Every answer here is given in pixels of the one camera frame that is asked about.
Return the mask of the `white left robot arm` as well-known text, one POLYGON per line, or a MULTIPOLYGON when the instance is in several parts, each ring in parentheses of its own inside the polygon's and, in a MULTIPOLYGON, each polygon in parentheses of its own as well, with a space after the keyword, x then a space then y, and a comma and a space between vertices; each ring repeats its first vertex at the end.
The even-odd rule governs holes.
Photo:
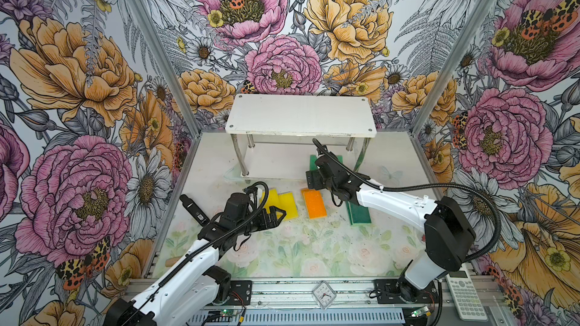
POLYGON ((243 301, 231 289, 231 274, 217 264, 238 243, 278 227, 286 212, 267 206, 268 192, 258 185, 233 193, 223 211, 207 220, 196 241, 167 273, 130 301, 117 300, 105 325, 184 325, 203 307, 243 301))

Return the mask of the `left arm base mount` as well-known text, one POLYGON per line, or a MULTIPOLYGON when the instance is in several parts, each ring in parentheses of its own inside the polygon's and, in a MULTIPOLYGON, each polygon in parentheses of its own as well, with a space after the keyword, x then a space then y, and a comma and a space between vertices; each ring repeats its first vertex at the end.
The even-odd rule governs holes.
POLYGON ((251 303, 253 281, 232 279, 228 271, 217 266, 210 267, 203 275, 209 277, 210 284, 217 287, 210 305, 248 306, 251 303))

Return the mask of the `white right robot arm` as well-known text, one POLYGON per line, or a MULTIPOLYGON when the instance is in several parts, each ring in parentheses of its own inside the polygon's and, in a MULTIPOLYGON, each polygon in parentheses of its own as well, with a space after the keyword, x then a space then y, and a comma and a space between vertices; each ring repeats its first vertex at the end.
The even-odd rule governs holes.
POLYGON ((394 294, 401 300, 415 302, 430 283, 462 268, 475 232, 456 201, 446 196, 420 198, 388 188, 343 166, 332 154, 320 156, 315 166, 306 172, 310 190, 329 190, 343 202, 381 211, 423 232, 425 249, 404 268, 396 283, 394 294))

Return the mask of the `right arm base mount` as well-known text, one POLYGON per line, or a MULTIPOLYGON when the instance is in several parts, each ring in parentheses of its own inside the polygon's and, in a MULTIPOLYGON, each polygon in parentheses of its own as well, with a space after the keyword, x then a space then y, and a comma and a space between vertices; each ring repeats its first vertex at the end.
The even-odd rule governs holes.
POLYGON ((375 279, 369 292, 378 304, 435 304, 440 300, 438 288, 431 282, 427 288, 419 290, 404 279, 375 279))

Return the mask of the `dark green scouring sponge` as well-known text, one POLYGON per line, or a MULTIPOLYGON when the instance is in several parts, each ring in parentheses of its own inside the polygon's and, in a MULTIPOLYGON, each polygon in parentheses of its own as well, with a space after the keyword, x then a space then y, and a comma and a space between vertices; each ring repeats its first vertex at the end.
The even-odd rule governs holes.
POLYGON ((371 224, 372 219, 368 208, 353 203, 347 203, 347 215, 351 226, 371 224))

